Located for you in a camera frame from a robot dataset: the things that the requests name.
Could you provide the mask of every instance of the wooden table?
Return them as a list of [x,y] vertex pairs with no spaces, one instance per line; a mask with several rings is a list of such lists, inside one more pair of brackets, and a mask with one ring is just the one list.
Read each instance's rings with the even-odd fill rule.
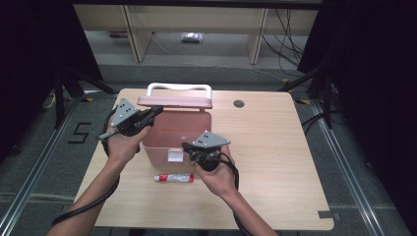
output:
[[[123,89],[136,104],[145,89]],[[157,89],[152,95],[204,96],[202,90]],[[237,99],[244,101],[235,107]],[[231,140],[240,188],[251,206],[276,230],[331,230],[332,218],[291,96],[286,92],[212,92],[212,131]],[[106,161],[101,144],[91,159],[77,197]],[[194,183],[161,184],[153,176],[178,169],[156,168],[144,148],[129,162],[117,191],[96,226],[129,228],[237,229],[230,208],[197,177]]]

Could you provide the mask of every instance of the round hole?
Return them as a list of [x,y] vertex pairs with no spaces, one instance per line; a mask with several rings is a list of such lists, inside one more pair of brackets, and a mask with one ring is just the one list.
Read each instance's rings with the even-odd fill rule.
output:
[[245,102],[243,102],[243,100],[235,100],[233,101],[233,105],[238,108],[242,108],[245,105]]

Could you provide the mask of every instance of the pink box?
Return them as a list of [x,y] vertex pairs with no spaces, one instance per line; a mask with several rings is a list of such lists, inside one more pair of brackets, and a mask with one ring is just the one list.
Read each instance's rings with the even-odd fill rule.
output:
[[[183,142],[191,144],[204,131],[211,131],[211,98],[141,96],[138,104],[164,105],[176,109],[164,109],[156,116],[153,127],[144,138],[143,145],[153,166],[190,166],[189,156],[182,151]],[[198,108],[196,111],[181,108]]]

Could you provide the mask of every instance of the human arm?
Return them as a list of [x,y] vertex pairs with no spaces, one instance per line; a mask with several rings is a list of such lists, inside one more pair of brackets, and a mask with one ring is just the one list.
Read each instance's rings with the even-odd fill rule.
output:
[[[229,156],[234,164],[228,146],[223,146],[220,151]],[[212,172],[206,172],[196,164],[195,170],[208,189],[227,203],[248,232],[252,235],[277,235],[236,190],[233,173],[226,164],[219,163]]]
[[[86,206],[105,195],[118,180],[126,164],[135,156],[140,142],[148,132],[149,127],[145,127],[133,137],[117,134],[108,138],[109,156],[104,167],[69,211]],[[90,235],[103,205],[65,219],[54,225],[48,235]]]

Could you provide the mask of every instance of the red and white tube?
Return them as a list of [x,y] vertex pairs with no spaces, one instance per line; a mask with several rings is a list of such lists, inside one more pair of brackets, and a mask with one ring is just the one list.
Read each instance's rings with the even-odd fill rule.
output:
[[154,176],[154,181],[164,183],[189,183],[194,182],[193,173],[160,174]]

